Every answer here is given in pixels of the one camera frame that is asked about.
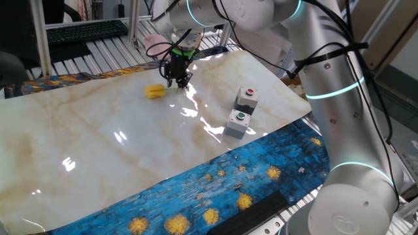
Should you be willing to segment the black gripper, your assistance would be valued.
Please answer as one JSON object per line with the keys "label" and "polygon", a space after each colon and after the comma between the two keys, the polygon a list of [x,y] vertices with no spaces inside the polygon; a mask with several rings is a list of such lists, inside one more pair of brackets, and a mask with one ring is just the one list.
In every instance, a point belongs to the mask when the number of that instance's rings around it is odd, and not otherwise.
{"label": "black gripper", "polygon": [[192,59],[186,55],[179,55],[170,52],[170,59],[163,67],[163,78],[167,81],[167,87],[170,88],[174,84],[178,84],[179,89],[185,89],[188,86],[193,74],[186,72]]}

